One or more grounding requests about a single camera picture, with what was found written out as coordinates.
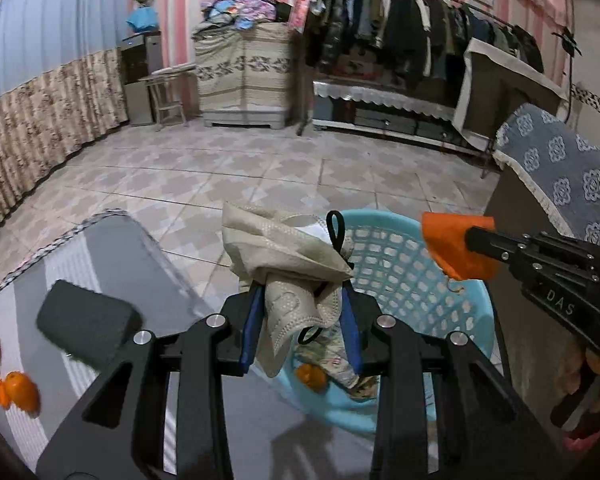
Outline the person's right hand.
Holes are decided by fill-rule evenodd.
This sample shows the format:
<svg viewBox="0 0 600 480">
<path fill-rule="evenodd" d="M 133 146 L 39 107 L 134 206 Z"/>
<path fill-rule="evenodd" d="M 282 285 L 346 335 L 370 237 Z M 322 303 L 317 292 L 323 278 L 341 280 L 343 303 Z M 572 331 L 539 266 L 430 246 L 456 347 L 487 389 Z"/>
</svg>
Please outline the person's right hand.
<svg viewBox="0 0 600 480">
<path fill-rule="evenodd" d="M 571 431 L 585 413 L 600 413 L 600 356 L 573 339 L 560 359 L 556 385 L 564 396 L 550 421 Z"/>
</svg>

